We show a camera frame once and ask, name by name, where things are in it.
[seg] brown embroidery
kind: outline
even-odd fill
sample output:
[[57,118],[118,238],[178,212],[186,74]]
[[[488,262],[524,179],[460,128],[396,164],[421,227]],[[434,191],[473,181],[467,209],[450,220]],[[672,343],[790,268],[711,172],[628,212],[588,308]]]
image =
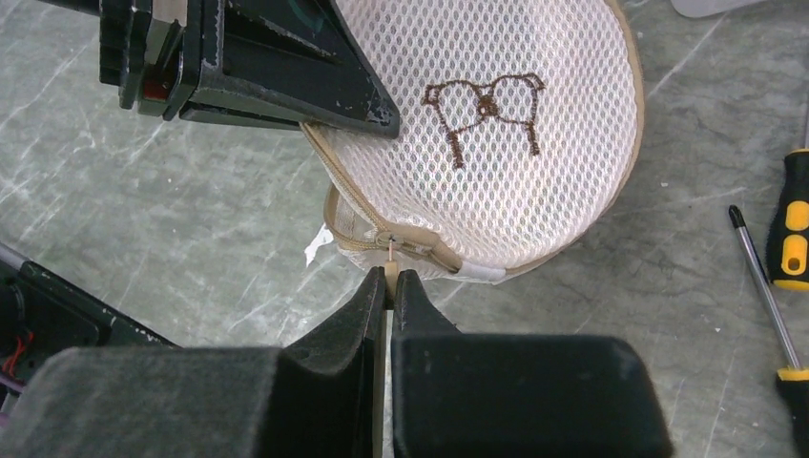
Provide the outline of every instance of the brown embroidery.
[[[523,93],[528,99],[522,100],[517,107],[504,106],[508,104],[498,100],[498,91],[504,87],[510,87],[513,91]],[[531,155],[538,155],[539,145],[536,142],[534,118],[539,102],[539,92],[543,89],[545,89],[545,83],[539,79],[536,73],[505,74],[486,85],[474,84],[465,79],[454,79],[446,83],[427,86],[422,104],[435,108],[435,112],[441,120],[441,127],[446,133],[449,148],[452,150],[455,168],[460,169],[464,166],[464,152],[458,141],[458,134],[482,124],[490,117],[508,124],[523,126],[529,139]],[[468,100],[446,104],[448,94],[465,97]],[[466,113],[463,113],[463,102],[469,102],[472,105],[467,106]],[[461,110],[461,112],[452,112],[453,110]]]

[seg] screwdriver handle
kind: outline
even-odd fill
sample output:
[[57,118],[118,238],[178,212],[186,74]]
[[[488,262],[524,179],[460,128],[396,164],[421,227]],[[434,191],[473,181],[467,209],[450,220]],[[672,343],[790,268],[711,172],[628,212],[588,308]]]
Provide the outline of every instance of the screwdriver handle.
[[809,458],[809,381],[806,369],[782,369],[776,377],[778,395],[789,407],[792,415],[792,438],[800,458]]
[[809,291],[809,149],[787,155],[784,171],[784,186],[767,238],[767,270],[775,286]]

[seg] bra logo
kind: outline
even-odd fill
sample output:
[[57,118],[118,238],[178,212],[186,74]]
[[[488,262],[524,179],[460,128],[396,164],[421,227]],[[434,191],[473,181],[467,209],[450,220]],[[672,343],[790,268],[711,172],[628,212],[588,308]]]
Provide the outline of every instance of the bra logo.
[[539,154],[534,122],[539,92],[545,83],[536,73],[505,74],[485,85],[453,79],[427,86],[423,105],[431,105],[441,121],[456,169],[464,167],[458,134],[494,119],[519,124],[528,136],[530,153]]

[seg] white mesh bag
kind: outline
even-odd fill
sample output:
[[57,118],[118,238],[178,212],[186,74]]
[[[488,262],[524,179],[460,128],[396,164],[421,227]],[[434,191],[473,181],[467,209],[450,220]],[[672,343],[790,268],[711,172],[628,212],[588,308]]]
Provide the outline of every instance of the white mesh bag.
[[325,220],[362,268],[498,282],[574,242],[623,187],[642,77],[615,0],[338,0],[399,107],[397,139],[303,131]]

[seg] gray tabletop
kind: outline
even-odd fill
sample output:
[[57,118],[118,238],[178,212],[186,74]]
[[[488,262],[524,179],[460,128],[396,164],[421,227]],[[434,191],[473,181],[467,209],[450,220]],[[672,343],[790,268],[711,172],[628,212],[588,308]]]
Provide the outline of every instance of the gray tabletop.
[[[640,158],[610,212],[498,286],[432,281],[469,332],[594,333],[649,367],[680,457],[791,456],[783,364],[727,218],[763,248],[809,93],[809,4],[700,20],[623,2]],[[322,247],[328,177],[299,133],[161,123],[97,82],[97,19],[0,0],[0,240],[182,345],[290,344],[363,277]],[[809,296],[776,291],[796,346]]]

